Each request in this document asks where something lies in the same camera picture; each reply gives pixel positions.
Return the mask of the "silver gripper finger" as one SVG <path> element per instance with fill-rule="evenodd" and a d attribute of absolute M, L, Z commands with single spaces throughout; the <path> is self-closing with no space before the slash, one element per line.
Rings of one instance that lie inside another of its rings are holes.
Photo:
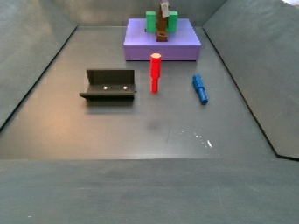
<path fill-rule="evenodd" d="M 170 17 L 170 1 L 169 0 L 160 0 L 160 10 L 163 18 Z"/>

